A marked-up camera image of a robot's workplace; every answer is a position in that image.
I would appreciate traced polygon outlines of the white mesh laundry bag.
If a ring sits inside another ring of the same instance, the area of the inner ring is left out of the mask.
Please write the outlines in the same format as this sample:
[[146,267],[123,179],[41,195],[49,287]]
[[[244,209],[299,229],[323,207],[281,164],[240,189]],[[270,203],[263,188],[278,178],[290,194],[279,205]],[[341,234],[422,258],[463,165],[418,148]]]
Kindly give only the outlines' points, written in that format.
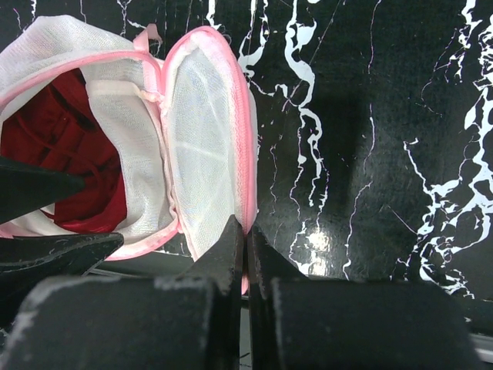
[[[61,74],[79,69],[89,107],[119,154],[127,215],[114,261],[148,254],[183,234],[194,259],[235,217],[257,214],[257,116],[243,71],[210,26],[186,33],[165,59],[149,51],[155,25],[133,40],[70,15],[37,18],[1,53],[4,122]],[[1,235],[78,234],[42,217],[50,204],[1,224]]]

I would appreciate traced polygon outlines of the red bra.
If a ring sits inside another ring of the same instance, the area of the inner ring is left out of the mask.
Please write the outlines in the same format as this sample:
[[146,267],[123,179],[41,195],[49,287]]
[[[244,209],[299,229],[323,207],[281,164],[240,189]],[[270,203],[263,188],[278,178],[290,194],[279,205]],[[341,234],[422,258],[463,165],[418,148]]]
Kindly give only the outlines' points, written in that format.
[[1,155],[84,180],[83,190],[42,212],[50,225],[108,233],[126,218],[119,154],[92,114],[79,69],[58,76],[7,118]]

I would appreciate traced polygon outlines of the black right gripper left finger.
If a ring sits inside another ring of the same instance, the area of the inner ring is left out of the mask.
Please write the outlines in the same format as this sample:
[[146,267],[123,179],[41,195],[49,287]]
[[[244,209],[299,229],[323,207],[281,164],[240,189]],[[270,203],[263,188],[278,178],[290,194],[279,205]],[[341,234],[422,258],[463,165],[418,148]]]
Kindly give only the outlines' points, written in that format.
[[3,369],[237,369],[243,228],[176,277],[51,277],[27,294]]

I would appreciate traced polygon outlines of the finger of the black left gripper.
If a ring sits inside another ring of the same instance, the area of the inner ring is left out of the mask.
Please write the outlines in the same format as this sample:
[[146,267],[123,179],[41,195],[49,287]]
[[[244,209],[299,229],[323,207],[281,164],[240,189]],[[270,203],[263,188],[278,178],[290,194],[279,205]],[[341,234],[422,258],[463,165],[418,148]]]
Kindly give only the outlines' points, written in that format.
[[1,157],[1,223],[71,197],[85,188],[81,177]]
[[40,281],[83,275],[123,245],[121,234],[70,234],[1,239],[1,315],[14,316]]

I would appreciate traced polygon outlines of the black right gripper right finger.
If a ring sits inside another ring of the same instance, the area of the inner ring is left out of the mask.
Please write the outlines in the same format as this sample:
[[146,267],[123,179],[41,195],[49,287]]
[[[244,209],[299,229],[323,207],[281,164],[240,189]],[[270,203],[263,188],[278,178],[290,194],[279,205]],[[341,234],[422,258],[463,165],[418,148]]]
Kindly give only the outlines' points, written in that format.
[[433,284],[312,280],[246,239],[255,369],[475,369],[478,356],[451,297]]

